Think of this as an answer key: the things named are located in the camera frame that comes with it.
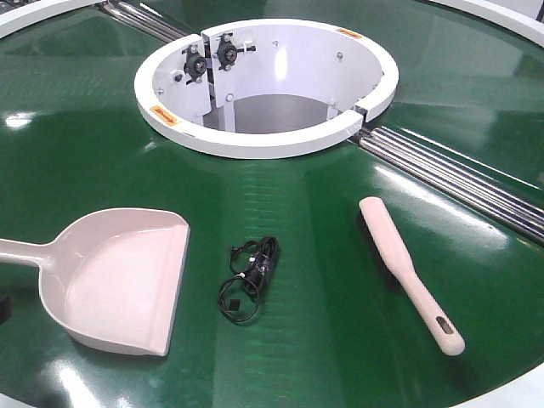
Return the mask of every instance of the dustpan handle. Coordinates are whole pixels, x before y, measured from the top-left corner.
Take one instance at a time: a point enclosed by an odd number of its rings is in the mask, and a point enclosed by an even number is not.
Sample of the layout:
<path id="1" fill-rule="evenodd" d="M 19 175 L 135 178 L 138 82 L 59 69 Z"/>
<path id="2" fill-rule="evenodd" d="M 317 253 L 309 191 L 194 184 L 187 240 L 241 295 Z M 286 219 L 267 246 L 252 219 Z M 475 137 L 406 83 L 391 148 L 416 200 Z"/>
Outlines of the dustpan handle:
<path id="1" fill-rule="evenodd" d="M 0 240 L 0 262 L 41 266 L 47 257 L 46 246 Z"/>

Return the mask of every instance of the white circular housing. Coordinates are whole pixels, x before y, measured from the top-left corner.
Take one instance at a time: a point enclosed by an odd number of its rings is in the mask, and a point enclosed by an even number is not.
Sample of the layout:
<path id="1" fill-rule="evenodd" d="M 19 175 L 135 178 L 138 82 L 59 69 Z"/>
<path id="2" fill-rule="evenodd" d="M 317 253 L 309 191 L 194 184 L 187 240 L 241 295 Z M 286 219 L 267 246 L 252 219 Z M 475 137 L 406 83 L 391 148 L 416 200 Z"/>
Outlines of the white circular housing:
<path id="1" fill-rule="evenodd" d="M 207 70 L 195 69 L 199 57 Z M 139 67 L 134 89 L 144 119 L 174 142 L 215 156 L 268 159 L 347 139 L 389 106 L 398 81 L 391 55 L 356 32 L 273 19 L 219 25 L 170 42 Z M 300 130 L 237 133 L 235 102 L 259 95 L 313 99 L 326 104 L 326 114 Z M 203 126 L 212 111 L 218 129 Z M 269 114 L 265 108 L 259 116 Z"/>

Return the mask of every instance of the brush handle hole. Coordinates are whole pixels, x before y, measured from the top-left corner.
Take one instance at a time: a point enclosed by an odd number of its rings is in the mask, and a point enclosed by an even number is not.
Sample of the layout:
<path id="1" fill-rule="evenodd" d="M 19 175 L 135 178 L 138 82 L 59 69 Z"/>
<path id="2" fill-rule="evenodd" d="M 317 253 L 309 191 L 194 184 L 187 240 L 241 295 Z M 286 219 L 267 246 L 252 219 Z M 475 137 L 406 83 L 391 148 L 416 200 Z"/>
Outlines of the brush handle hole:
<path id="1" fill-rule="evenodd" d="M 436 321 L 438 321 L 440 328 L 445 334 L 453 334 L 453 329 L 442 316 L 437 316 Z"/>

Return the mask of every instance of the orange label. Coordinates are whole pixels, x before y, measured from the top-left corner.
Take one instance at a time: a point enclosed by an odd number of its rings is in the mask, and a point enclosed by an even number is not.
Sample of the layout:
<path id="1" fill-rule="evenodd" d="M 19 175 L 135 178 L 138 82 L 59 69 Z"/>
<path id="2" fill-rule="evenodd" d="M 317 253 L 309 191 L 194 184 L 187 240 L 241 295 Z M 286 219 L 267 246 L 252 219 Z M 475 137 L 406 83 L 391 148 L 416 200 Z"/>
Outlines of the orange label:
<path id="1" fill-rule="evenodd" d="M 346 30 L 345 28 L 338 28 L 338 32 L 341 32 L 342 34 L 345 34 L 346 36 L 350 36 L 352 38 L 355 38 L 356 40 L 361 39 L 363 36 L 361 36 L 358 32 Z"/>
<path id="2" fill-rule="evenodd" d="M 164 109 L 162 106 L 155 105 L 151 108 L 153 113 L 155 113 L 157 116 L 159 116 L 159 119 L 161 119 L 163 122 L 165 122 L 168 126 L 177 125 L 178 119 L 176 119 L 169 111 Z"/>

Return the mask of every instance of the metal rail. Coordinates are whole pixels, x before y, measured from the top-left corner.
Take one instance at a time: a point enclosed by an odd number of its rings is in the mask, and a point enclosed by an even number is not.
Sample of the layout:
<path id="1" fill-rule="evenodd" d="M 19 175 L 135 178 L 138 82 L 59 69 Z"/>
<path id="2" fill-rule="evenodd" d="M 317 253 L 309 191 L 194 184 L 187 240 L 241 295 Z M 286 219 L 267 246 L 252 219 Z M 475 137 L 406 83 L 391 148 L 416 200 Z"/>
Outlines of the metal rail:
<path id="1" fill-rule="evenodd" d="M 107 1 L 100 4 L 107 14 L 128 25 L 170 43 L 188 34 L 147 11 L 125 2 Z"/>
<path id="2" fill-rule="evenodd" d="M 472 168 L 386 127 L 363 132 L 359 145 L 544 245 L 544 210 L 494 186 Z"/>

